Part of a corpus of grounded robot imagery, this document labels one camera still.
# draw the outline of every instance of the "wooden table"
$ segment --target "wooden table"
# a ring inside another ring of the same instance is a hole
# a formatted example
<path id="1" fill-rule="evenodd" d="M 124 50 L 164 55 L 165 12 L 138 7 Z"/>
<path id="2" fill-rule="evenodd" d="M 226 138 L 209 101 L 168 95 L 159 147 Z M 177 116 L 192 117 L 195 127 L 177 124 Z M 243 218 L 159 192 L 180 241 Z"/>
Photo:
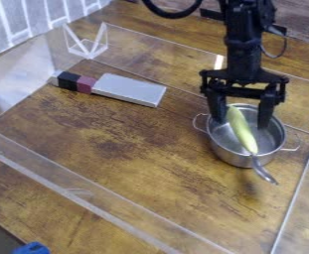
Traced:
<path id="1" fill-rule="evenodd" d="M 213 21 L 163 20 L 141 5 L 118 1 L 76 26 L 92 37 L 92 26 L 101 21 L 226 53 L 224 26 Z M 267 40 L 278 49 L 279 40 L 272 36 Z M 144 67 L 147 58 L 140 59 Z M 309 78 L 309 45 L 291 40 L 286 57 L 264 60 L 264 66 Z M 72 71 L 96 78 L 113 72 L 141 79 L 93 61 L 82 61 Z M 46 85 L 0 117 L 0 133 L 230 251 L 268 253 L 309 159 L 309 87 L 291 84 L 290 100 L 278 109 L 286 123 L 302 127 L 305 122 L 306 131 L 291 130 L 303 140 L 302 148 L 280 152 L 268 165 L 282 183 L 274 187 L 254 171 L 239 170 L 213 155 L 208 138 L 192 126 L 193 117 L 208 111 L 199 74 L 196 83 L 185 82 L 191 80 L 185 70 L 173 76 L 157 109 Z M 307 217 L 302 207 L 299 214 Z M 42 241 L 54 253 L 163 252 L 2 163 L 0 225 L 26 241 Z M 309 225 L 303 226 L 295 229 L 298 241 L 307 240 L 302 230 L 309 232 Z M 290 240 L 282 251 L 298 241 Z M 302 246 L 292 252 L 309 253 L 309 245 Z"/>

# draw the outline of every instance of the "black cable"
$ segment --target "black cable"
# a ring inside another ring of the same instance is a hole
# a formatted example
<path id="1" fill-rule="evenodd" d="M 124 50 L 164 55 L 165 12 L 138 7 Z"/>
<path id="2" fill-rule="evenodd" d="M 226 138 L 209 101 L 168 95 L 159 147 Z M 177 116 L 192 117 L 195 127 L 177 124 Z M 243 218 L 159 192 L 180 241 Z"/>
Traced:
<path id="1" fill-rule="evenodd" d="M 144 4 L 148 6 L 151 11 L 157 14 L 160 17 L 167 19 L 181 19 L 188 17 L 203 5 L 204 0 L 196 0 L 195 4 L 181 12 L 167 12 L 156 4 L 153 4 L 152 0 L 143 0 Z"/>

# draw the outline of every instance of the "metal pot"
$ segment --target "metal pot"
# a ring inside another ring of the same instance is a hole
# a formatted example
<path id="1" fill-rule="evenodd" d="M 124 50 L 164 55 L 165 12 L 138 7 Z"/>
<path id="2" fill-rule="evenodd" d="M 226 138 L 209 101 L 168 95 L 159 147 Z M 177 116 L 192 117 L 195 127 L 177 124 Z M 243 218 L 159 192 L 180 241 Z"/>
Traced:
<path id="1" fill-rule="evenodd" d="M 258 107 L 250 104 L 234 104 L 244 114 L 248 125 L 251 127 L 258 147 L 259 154 L 258 158 L 263 165 L 268 164 L 275 158 L 276 152 L 279 150 L 286 151 L 296 151 L 300 147 L 295 149 L 283 149 L 287 133 L 286 128 L 280 120 L 274 116 L 268 127 L 263 130 L 258 129 Z M 208 117 L 207 121 L 207 130 L 201 129 L 197 126 L 197 120 L 201 116 Z M 226 161 L 227 163 L 242 167 L 242 168 L 252 168 L 252 156 L 248 150 L 243 147 L 234 131 L 230 122 L 226 124 L 220 124 L 213 120 L 211 114 L 199 114 L 193 120 L 193 126 L 197 130 L 205 132 L 212 141 L 212 147 L 216 155 Z"/>

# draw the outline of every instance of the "pot handle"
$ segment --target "pot handle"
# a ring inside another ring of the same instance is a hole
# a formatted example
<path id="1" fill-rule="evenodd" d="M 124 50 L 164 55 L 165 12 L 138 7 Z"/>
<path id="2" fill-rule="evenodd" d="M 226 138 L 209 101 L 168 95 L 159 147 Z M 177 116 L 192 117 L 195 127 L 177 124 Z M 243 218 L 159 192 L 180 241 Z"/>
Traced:
<path id="1" fill-rule="evenodd" d="M 199 130 L 199 131 L 201 131 L 201 132 L 204 132 L 204 133 L 208 134 L 208 131 L 204 130 L 203 128 L 200 128 L 200 127 L 199 127 L 199 124 L 197 124 L 197 120 L 199 120 L 199 118 L 200 118 L 201 116 L 209 116 L 209 114 L 200 113 L 199 115 L 196 115 L 196 117 L 193 118 L 193 127 L 195 127 L 196 130 Z"/>
<path id="2" fill-rule="evenodd" d="M 298 138 L 298 146 L 296 146 L 296 148 L 280 148 L 280 151 L 296 152 L 299 150 L 303 141 L 302 141 L 298 133 L 294 133 L 294 134 L 295 134 L 295 136 Z"/>

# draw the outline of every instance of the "blue object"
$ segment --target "blue object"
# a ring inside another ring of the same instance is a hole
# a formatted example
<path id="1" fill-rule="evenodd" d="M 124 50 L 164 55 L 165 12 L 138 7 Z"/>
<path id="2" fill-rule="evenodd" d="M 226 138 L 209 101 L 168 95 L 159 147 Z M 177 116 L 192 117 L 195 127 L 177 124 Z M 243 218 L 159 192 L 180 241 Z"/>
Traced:
<path id="1" fill-rule="evenodd" d="M 51 251 L 41 242 L 31 242 L 14 250 L 13 254 L 51 254 Z"/>

